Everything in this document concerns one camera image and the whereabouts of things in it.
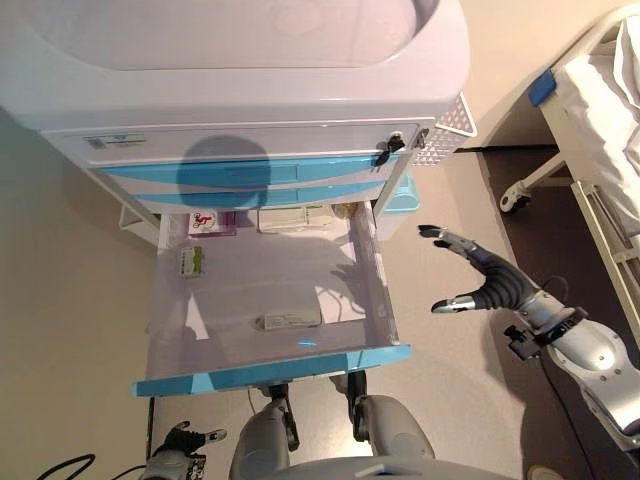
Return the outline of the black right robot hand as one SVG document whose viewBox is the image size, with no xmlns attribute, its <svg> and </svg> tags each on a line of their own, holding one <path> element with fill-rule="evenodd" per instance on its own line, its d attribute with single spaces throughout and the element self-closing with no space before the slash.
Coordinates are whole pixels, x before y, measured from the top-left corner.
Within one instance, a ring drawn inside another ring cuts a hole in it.
<svg viewBox="0 0 640 480">
<path fill-rule="evenodd" d="M 484 276 L 484 283 L 478 289 L 434 303 L 432 313 L 493 309 L 516 311 L 540 290 L 540 286 L 519 268 L 471 239 L 435 225 L 422 224 L 417 229 L 422 237 L 431 238 L 436 247 L 463 257 Z"/>
</svg>

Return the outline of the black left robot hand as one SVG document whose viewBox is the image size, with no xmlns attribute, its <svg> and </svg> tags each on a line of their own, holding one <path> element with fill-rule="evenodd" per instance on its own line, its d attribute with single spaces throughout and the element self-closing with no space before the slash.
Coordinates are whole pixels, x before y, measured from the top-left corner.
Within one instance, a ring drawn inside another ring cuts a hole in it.
<svg viewBox="0 0 640 480">
<path fill-rule="evenodd" d="M 226 429 L 216 429 L 210 432 L 190 430 L 191 422 L 182 421 L 171 428 L 164 442 L 154 451 L 153 457 L 164 451 L 181 452 L 185 456 L 192 456 L 207 444 L 224 440 L 228 432 Z"/>
</svg>

